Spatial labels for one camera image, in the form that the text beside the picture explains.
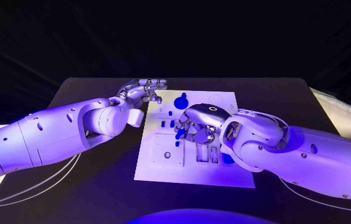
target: white robotic arm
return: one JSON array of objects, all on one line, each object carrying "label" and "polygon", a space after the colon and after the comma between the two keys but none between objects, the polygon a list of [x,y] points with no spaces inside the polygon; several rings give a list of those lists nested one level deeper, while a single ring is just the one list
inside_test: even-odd
[{"label": "white robotic arm", "polygon": [[[191,106],[177,123],[177,137],[211,143],[252,172],[268,170],[285,181],[338,198],[351,198],[351,140],[298,126],[279,127],[279,118],[239,110],[230,115],[209,104]],[[197,130],[188,134],[190,126]]]},{"label": "white robotic arm", "polygon": [[0,129],[0,175],[56,163],[112,139],[125,125],[141,126],[142,102],[161,97],[165,80],[127,83],[115,97],[39,111]]}]

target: hole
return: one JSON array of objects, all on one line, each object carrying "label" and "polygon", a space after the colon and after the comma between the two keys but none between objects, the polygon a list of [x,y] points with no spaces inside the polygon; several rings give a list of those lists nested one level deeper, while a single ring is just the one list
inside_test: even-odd
[{"label": "hole", "polygon": [[312,152],[312,154],[316,154],[316,152],[318,152],[315,144],[311,145],[311,152]]},{"label": "hole", "polygon": [[39,130],[42,131],[43,128],[42,128],[42,124],[40,124],[40,122],[37,123],[36,126],[37,126]]},{"label": "hole", "polygon": [[73,116],[72,116],[72,114],[70,114],[70,113],[68,114],[68,120],[69,120],[69,122],[72,122],[72,121],[73,121]]}]

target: black tabletop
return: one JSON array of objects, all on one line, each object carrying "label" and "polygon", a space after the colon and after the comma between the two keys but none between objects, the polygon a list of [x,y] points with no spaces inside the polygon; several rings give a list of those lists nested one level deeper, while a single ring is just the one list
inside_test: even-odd
[{"label": "black tabletop", "polygon": [[[127,78],[69,78],[50,107],[116,94]],[[335,127],[302,79],[295,78],[170,78],[168,89],[233,91],[239,108],[279,116],[298,125],[337,134]],[[278,223],[350,223],[351,212],[322,206],[292,193],[268,171],[253,174],[255,189],[134,181],[142,129],[127,125],[111,141],[81,155],[65,180],[33,199],[0,207],[1,223],[124,223],[170,209],[206,208],[239,212]],[[68,160],[6,176],[0,198],[45,180]],[[42,191],[56,180],[49,181]],[[351,208],[298,186],[308,197]]]}]

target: cable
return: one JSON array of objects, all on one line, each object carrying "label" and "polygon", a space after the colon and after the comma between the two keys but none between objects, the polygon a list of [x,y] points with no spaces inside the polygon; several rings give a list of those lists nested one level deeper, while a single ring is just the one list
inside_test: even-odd
[{"label": "cable", "polygon": [[79,157],[81,157],[81,154],[78,155],[78,158],[76,158],[76,160],[75,160],[75,163],[73,163],[73,165],[72,165],[72,167],[70,167],[70,169],[69,169],[69,171],[68,171],[68,173],[63,175],[63,177],[60,178],[60,180],[46,189],[46,190],[43,190],[42,192],[39,192],[37,194],[35,194],[33,196],[30,196],[30,197],[27,197],[27,198],[24,198],[24,199],[22,199],[22,200],[19,200],[19,201],[16,201],[16,202],[11,202],[11,203],[7,203],[7,204],[3,204],[3,205],[0,205],[0,207],[1,206],[6,206],[6,205],[13,205],[13,204],[16,204],[16,203],[19,203],[19,202],[22,202],[22,201],[24,201],[24,200],[29,200],[29,199],[32,199],[32,198],[35,198],[37,195],[40,195],[43,192],[46,192],[52,187],[55,187],[56,186],[56,184],[63,180],[63,178],[66,177],[66,175],[69,174],[69,172],[72,171],[72,169],[73,169],[73,167],[75,167],[75,164],[76,164],[76,162],[78,162],[78,159],[79,159]]},{"label": "cable", "polygon": [[27,191],[30,191],[33,188],[36,188],[36,187],[39,187],[45,182],[47,182],[53,177],[56,177],[58,176],[58,174],[68,168],[68,166],[69,166],[69,164],[72,163],[72,161],[75,160],[75,158],[76,158],[76,155],[73,156],[73,158],[70,159],[70,161],[69,161],[69,163],[65,165],[65,167],[43,181],[43,182],[40,182],[37,185],[35,185],[33,187],[30,187],[30,188],[27,188],[24,191],[22,191],[22,192],[19,192],[19,193],[16,193],[14,195],[11,195],[11,196],[9,196],[9,197],[6,197],[6,198],[3,198],[3,199],[0,199],[0,202],[3,202],[4,200],[7,200],[7,199],[10,199],[10,198],[13,198],[13,197],[16,197],[17,195],[20,195],[20,194],[23,194],[24,192],[27,192]]},{"label": "cable", "polygon": [[[273,119],[273,118],[278,119],[278,120],[288,126],[288,123],[286,123],[279,117],[276,117],[276,116],[273,116],[273,115],[270,115],[270,114],[266,114],[266,113],[263,113],[263,112],[257,112],[257,111],[253,111],[253,113],[260,114],[260,115],[265,115],[265,116],[270,117],[272,119]],[[295,190],[292,190],[292,188],[288,186],[288,184],[285,183],[285,181],[283,181],[283,179],[282,179],[280,177],[279,177],[279,179],[280,179],[283,185],[288,187],[288,189],[289,189],[296,195],[299,195],[302,198],[305,198],[306,200],[311,200],[311,201],[314,201],[315,203],[318,203],[318,204],[321,204],[321,205],[325,205],[325,206],[329,206],[329,207],[334,207],[334,208],[337,208],[337,209],[351,211],[351,209],[348,209],[348,208],[344,208],[344,207],[339,207],[339,206],[335,206],[335,205],[329,205],[329,204],[322,203],[322,202],[319,202],[319,201],[316,201],[316,200],[312,200],[311,198],[308,198],[306,196],[304,196],[302,194],[299,194]]]}]

